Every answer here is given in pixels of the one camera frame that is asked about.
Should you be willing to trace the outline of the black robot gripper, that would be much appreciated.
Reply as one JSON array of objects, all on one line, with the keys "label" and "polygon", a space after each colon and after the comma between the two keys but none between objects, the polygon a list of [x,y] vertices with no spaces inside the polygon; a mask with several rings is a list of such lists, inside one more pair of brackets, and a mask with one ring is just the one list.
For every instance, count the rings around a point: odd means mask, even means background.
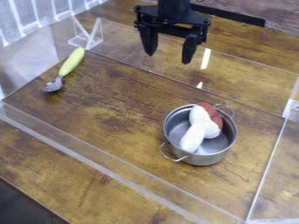
[{"label": "black robot gripper", "polygon": [[199,42],[207,41],[211,25],[211,21],[192,10],[191,0],[158,0],[156,5],[138,5],[135,14],[144,52],[150,56],[155,54],[159,32],[186,38],[182,63],[190,64]]}]

